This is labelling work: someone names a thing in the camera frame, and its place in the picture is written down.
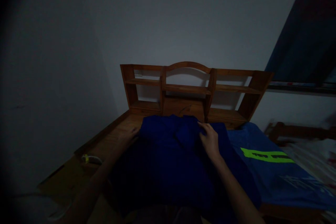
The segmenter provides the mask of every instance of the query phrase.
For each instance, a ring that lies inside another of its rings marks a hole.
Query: wooden bed frame
[[[285,125],[282,122],[276,123],[273,126],[272,123],[268,125],[265,130],[265,135],[268,135],[268,138],[279,145],[284,143],[284,141],[278,141],[279,137],[289,137],[289,138],[302,138],[302,139],[336,139],[336,127],[331,127],[330,129],[323,128],[314,128],[314,127],[302,127],[302,126],[293,126]]]

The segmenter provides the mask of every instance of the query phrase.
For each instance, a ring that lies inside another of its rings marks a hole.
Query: folded clothing
[[[122,155],[109,179],[123,216],[130,211],[166,204],[193,207],[210,221],[236,221],[216,169],[204,151],[195,117],[150,116],[143,119],[139,139]],[[219,151],[254,205],[260,196],[246,164],[233,150],[225,124],[211,124]]]

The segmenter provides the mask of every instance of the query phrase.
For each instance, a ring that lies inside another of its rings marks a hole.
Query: wooden shelf
[[[225,91],[225,92],[239,92],[239,93],[253,93],[261,94],[261,91],[247,87],[247,86],[233,86],[233,85],[222,85],[216,84],[216,91]]]
[[[179,117],[192,115],[204,122],[204,99],[165,96],[164,100],[163,116],[171,114]]]
[[[131,108],[160,111],[160,104],[152,101],[136,101]]]
[[[172,92],[182,92],[182,93],[197,93],[204,95],[211,94],[210,90],[207,87],[186,86],[186,85],[166,84],[165,86],[162,87],[162,90]]]
[[[130,79],[125,81],[126,84],[137,84],[137,85],[146,85],[146,86],[159,86],[159,80],[149,80],[149,79]]]
[[[219,108],[210,108],[208,119],[210,121],[241,121],[246,122],[247,120],[239,114],[237,110],[225,110]]]

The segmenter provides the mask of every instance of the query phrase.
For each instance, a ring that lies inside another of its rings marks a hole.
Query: hand
[[[140,128],[133,128],[121,135],[116,147],[113,149],[114,155],[121,156],[137,140],[135,136],[139,133],[139,130]]]
[[[199,137],[201,138],[203,147],[205,152],[208,154],[209,158],[213,160],[214,158],[220,157],[219,148],[218,148],[218,134],[213,129],[210,124],[203,124],[198,122],[198,125],[202,127],[205,132],[206,136],[203,135],[201,132],[199,133]]]

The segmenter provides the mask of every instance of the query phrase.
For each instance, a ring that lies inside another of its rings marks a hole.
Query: cable
[[[90,158],[92,159],[96,159],[100,162],[100,164],[103,163],[103,161],[99,158],[99,157],[96,157],[96,156],[88,156],[87,154],[84,154],[82,156],[82,160],[85,162],[85,163],[89,163],[90,162]]]

